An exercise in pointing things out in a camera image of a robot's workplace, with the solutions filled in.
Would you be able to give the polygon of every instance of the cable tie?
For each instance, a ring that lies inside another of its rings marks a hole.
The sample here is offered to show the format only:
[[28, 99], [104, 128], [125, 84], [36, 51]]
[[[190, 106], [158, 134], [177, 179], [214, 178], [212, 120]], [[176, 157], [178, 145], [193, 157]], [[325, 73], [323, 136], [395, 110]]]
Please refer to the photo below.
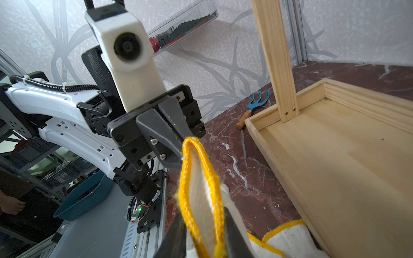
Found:
[[67, 83], [66, 83], [66, 82], [63, 82], [63, 83], [62, 83], [62, 86], [63, 86], [63, 87], [62, 87], [63, 92], [64, 92], [64, 93], [67, 93], [67, 91], [66, 91]]
[[30, 79], [30, 76], [27, 75], [27, 74], [23, 75], [23, 83], [28, 84], [28, 83], [26, 82], [26, 79]]

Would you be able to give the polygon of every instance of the camera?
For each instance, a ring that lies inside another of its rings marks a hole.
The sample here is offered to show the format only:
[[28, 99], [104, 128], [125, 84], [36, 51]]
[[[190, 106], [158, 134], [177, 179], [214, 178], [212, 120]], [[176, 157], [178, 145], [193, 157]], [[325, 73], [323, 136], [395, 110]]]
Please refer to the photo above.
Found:
[[140, 54], [140, 43], [133, 33], [119, 35], [114, 45], [115, 53], [126, 60], [134, 60]]
[[126, 112], [166, 92], [152, 44], [138, 18], [118, 3], [89, 9], [85, 18]]

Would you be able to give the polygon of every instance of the clear plastic box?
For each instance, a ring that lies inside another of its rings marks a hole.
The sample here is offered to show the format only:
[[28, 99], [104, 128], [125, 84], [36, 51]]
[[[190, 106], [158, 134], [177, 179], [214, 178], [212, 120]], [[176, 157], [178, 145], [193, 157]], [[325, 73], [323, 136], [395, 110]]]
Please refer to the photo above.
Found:
[[218, 16], [214, 0], [198, 0], [148, 33], [155, 55]]

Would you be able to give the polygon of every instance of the marble floor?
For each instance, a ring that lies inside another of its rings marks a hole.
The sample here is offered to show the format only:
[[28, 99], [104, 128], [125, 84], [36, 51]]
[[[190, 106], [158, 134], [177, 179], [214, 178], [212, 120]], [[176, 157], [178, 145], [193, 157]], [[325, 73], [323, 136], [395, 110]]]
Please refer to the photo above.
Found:
[[[322, 78], [330, 78], [413, 101], [413, 67], [306, 62], [292, 70], [297, 92]], [[254, 114], [275, 103], [271, 84], [261, 91], [267, 89], [271, 93], [269, 101], [254, 110]], [[228, 185], [247, 229], [261, 239], [277, 226], [300, 219], [300, 215], [248, 130], [245, 127], [242, 131], [235, 128], [249, 101], [250, 97], [245, 98], [207, 122], [206, 135], [201, 142], [215, 171]], [[178, 179], [179, 171], [169, 170], [166, 230], [177, 210], [173, 194], [177, 190]]]

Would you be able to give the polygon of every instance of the patterned wallpaper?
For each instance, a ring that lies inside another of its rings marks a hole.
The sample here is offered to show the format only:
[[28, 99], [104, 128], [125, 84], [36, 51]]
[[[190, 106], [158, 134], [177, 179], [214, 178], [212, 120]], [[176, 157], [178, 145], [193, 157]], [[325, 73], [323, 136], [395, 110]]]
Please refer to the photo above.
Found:
[[[280, 0], [292, 65], [297, 64], [286, 0]], [[126, 0], [147, 31], [194, 0]], [[184, 38], [155, 62], [167, 88], [191, 87], [209, 121], [270, 79], [249, 0], [216, 0], [217, 19]], [[111, 3], [94, 0], [95, 6]], [[85, 19], [83, 0], [3, 0], [0, 48], [24, 71], [41, 70], [61, 84], [94, 83], [81, 54], [97, 45]]]
[[309, 60], [413, 65], [412, 0], [300, 0]]

